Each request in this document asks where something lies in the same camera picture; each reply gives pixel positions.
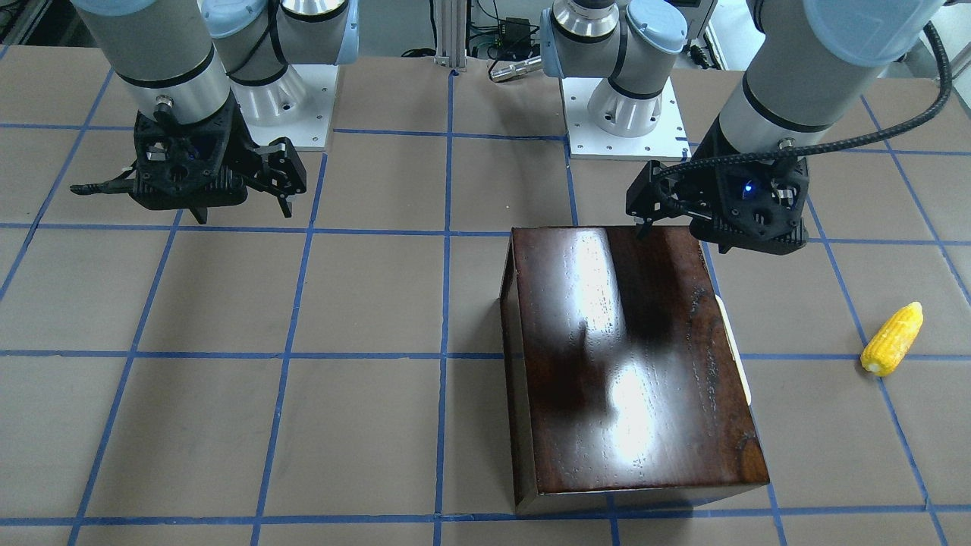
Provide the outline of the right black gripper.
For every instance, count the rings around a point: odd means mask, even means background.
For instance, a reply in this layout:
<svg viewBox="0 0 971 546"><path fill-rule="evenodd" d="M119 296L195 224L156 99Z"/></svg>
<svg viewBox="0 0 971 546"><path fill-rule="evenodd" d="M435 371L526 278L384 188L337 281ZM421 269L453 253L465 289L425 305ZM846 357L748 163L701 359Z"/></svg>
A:
<svg viewBox="0 0 971 546"><path fill-rule="evenodd" d="M216 131L216 142L225 145L218 173L205 186L207 202L243 202L253 189L277 198L285 218L294 215L295 197L306 192L306 167L288 137L266 146L256 146L241 114L217 114L208 120ZM208 224L208 208L188 208L197 224Z"/></svg>

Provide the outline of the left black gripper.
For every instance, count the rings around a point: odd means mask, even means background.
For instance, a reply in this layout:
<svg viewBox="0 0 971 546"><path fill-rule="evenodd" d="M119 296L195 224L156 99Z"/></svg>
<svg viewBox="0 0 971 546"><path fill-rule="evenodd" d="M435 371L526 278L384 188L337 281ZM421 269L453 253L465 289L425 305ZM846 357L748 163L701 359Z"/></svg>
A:
<svg viewBox="0 0 971 546"><path fill-rule="evenodd" d="M659 220L693 217L690 202L676 196L675 186L694 184L699 196L711 205L713 215L720 215L736 228L765 228L767 164L756 162L735 165L709 165L686 173L665 168L658 160L649 160L627 189L627 215L635 218L638 232L649 232Z"/></svg>

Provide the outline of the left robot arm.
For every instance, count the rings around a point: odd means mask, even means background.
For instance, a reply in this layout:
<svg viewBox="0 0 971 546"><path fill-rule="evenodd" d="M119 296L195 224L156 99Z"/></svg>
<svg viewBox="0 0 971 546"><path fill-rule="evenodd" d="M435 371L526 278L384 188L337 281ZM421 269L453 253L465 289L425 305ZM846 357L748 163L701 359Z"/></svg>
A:
<svg viewBox="0 0 971 546"><path fill-rule="evenodd" d="M643 231L658 220L688 217L702 240L800 245L809 156L909 132L949 101L951 63L932 23L940 7L940 1L750 2L764 35L755 58L688 162L646 163L627 191L627 214ZM544 70L551 77L597 79L597 125L637 136L653 128L687 31L682 11L666 1L555 1L540 27ZM893 127L825 142L832 125L920 33L937 64L933 103Z"/></svg>

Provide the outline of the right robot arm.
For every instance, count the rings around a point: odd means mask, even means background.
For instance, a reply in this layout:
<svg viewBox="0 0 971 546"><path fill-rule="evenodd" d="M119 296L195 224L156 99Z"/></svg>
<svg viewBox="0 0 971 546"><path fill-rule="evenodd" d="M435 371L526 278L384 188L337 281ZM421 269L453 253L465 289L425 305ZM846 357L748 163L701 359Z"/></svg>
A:
<svg viewBox="0 0 971 546"><path fill-rule="evenodd" d="M134 98L136 158L121 175L73 184L76 196L124 194L145 209L238 206L251 190L290 218L306 192L294 128L319 101L298 67L355 62L355 1L76 1Z"/></svg>

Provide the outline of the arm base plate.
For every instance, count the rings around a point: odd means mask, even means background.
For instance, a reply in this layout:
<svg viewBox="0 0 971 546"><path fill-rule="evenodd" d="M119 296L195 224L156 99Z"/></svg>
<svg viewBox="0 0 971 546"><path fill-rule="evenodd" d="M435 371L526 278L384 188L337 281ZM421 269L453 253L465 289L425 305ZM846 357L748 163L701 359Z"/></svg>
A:
<svg viewBox="0 0 971 546"><path fill-rule="evenodd" d="M563 115L574 158L684 162L690 145L672 80L658 96L621 96L605 79L561 80Z"/></svg>
<svg viewBox="0 0 971 546"><path fill-rule="evenodd" d="M287 137L297 151L325 151L339 75L335 65L291 65L276 82L231 87L256 144Z"/></svg>

